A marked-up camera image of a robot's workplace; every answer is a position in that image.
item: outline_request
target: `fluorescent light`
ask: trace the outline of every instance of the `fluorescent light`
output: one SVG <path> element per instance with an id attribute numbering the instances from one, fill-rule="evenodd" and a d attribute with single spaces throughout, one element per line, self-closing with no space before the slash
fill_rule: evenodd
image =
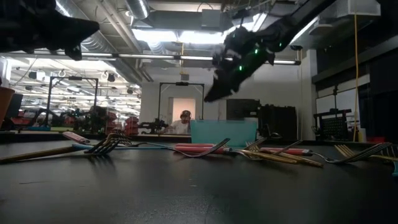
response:
<path id="1" fill-rule="evenodd" d="M 173 42 L 177 41 L 174 31 L 170 30 L 139 30 L 132 29 L 137 40 L 145 42 Z"/>
<path id="2" fill-rule="evenodd" d="M 84 56 L 86 56 L 86 57 L 112 57 L 112 54 L 85 52 Z"/>
<path id="3" fill-rule="evenodd" d="M 99 57 L 87 57 L 86 60 L 93 60 L 93 61 L 116 61 L 116 58 L 99 58 Z"/>
<path id="4" fill-rule="evenodd" d="M 61 83 L 62 85 L 69 85 L 69 83 L 66 83 L 66 82 L 64 82 L 64 81 L 60 81 L 60 83 Z"/>
<path id="5" fill-rule="evenodd" d="M 120 57 L 145 58 L 145 59 L 174 59 L 173 55 L 145 55 L 145 54 L 119 54 Z"/>
<path id="6" fill-rule="evenodd" d="M 85 92 L 85 93 L 87 93 L 87 94 L 90 94 L 91 96 L 94 96 L 95 94 L 94 93 L 92 93 L 92 92 L 89 92 L 89 91 L 86 91 L 86 90 L 81 90 L 82 92 Z"/>
<path id="7" fill-rule="evenodd" d="M 222 44 L 224 38 L 222 33 L 206 33 L 206 32 L 194 32 L 194 31 L 184 31 L 182 32 L 179 41 L 183 43 L 191 44 Z"/>
<path id="8" fill-rule="evenodd" d="M 59 4 L 58 1 L 56 1 L 56 3 L 57 3 L 58 8 L 60 9 L 61 13 L 62 13 L 64 16 L 71 17 L 71 15 L 69 14 L 69 12 L 68 12 L 61 4 Z"/>
<path id="9" fill-rule="evenodd" d="M 254 24 L 251 30 L 253 32 L 257 32 L 260 29 L 262 23 L 265 21 L 266 17 L 267 14 L 265 13 L 254 15 L 253 16 Z"/>
<path id="10" fill-rule="evenodd" d="M 275 60 L 274 64 L 276 65 L 294 65 L 296 61 L 289 61 L 289 60 Z"/>
<path id="11" fill-rule="evenodd" d="M 204 61 L 212 61 L 212 57 L 200 57 L 200 56 L 181 56 L 183 60 L 204 60 Z"/>
<path id="12" fill-rule="evenodd" d="M 300 30 L 300 32 L 298 32 L 292 39 L 292 41 L 290 41 L 290 44 L 292 44 L 293 42 L 295 42 L 301 35 L 303 35 L 303 33 L 305 31 L 307 31 L 314 23 L 316 23 L 316 21 L 318 21 L 319 18 L 318 16 L 315 17 L 311 22 L 309 22 L 302 30 Z"/>
<path id="13" fill-rule="evenodd" d="M 80 89 L 76 87 L 67 87 L 67 90 L 74 91 L 76 93 L 80 92 Z"/>
<path id="14" fill-rule="evenodd" d="M 24 96 L 48 96 L 48 94 L 42 94 L 42 93 L 20 93 Z M 74 98 L 83 98 L 83 99 L 88 99 L 92 100 L 94 96 L 86 96 L 86 95 L 73 95 L 73 94 L 51 94 L 51 97 L 74 97 Z M 134 100 L 134 101 L 139 101 L 139 99 L 134 96 L 97 96 L 97 100 L 108 100 L 106 99 L 108 97 L 109 99 L 129 99 L 129 100 Z"/>

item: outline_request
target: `red fork handle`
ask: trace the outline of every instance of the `red fork handle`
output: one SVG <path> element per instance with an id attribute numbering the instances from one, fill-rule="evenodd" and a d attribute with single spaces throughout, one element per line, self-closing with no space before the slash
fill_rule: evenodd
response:
<path id="1" fill-rule="evenodd" d="M 202 153 L 210 150 L 212 147 L 186 147 L 186 146 L 176 146 L 175 149 L 187 153 Z M 212 154 L 224 154 L 224 148 L 219 148 Z"/>

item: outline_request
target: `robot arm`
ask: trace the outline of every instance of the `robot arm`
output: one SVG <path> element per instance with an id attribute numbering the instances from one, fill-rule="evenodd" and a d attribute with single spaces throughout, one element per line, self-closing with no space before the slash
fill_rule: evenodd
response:
<path id="1" fill-rule="evenodd" d="M 335 1 L 307 0 L 294 12 L 264 30 L 251 32 L 241 26 L 228 34 L 224 40 L 224 51 L 215 53 L 213 57 L 215 77 L 205 102 L 219 100 L 238 92 L 240 84 L 266 61 L 273 65 L 275 53 L 284 50 L 301 29 Z M 377 1 L 382 7 L 389 7 L 387 13 L 390 16 L 398 17 L 393 10 L 398 8 L 398 1 Z"/>

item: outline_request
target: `blue fork handle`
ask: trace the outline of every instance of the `blue fork handle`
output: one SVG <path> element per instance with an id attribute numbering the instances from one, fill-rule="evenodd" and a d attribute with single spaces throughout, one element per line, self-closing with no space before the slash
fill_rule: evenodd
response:
<path id="1" fill-rule="evenodd" d="M 89 150 L 89 149 L 91 149 L 94 146 L 74 143 L 74 144 L 72 144 L 72 147 L 75 148 L 75 149 L 78 149 L 80 151 L 80 150 Z M 116 147 L 114 150 L 145 150 L 145 149 L 165 149 L 165 147 L 162 147 L 162 146 L 150 146 L 150 147 L 119 146 L 119 147 Z"/>
<path id="2" fill-rule="evenodd" d="M 394 162 L 394 165 L 395 165 L 396 169 L 392 173 L 392 176 L 393 177 L 398 177 L 398 162 Z"/>

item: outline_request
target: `metal frame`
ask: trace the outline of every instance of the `metal frame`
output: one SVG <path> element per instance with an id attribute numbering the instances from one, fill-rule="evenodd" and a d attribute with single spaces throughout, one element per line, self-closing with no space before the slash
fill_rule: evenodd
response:
<path id="1" fill-rule="evenodd" d="M 47 110 L 45 112 L 44 124 L 49 124 L 49 111 L 50 111 L 50 100 L 51 100 L 51 90 L 53 87 L 56 87 L 60 81 L 67 78 L 68 80 L 73 81 L 82 81 L 82 80 L 94 80 L 95 81 L 95 93 L 94 93 L 94 111 L 96 110 L 97 105 L 97 91 L 98 91 L 98 79 L 97 78 L 83 78 L 83 77 L 50 77 L 50 85 L 49 85 L 49 97 L 47 98 Z M 52 80 L 58 79 L 58 81 L 52 85 Z"/>
<path id="2" fill-rule="evenodd" d="M 184 83 L 187 85 L 178 85 L 178 82 L 169 83 L 169 82 L 161 82 L 159 83 L 159 99 L 157 104 L 157 118 L 160 119 L 160 97 L 162 96 L 162 85 L 176 85 L 176 86 L 189 86 L 189 85 L 200 85 L 202 87 L 201 94 L 201 118 L 203 119 L 203 109 L 205 107 L 205 84 L 202 83 Z"/>

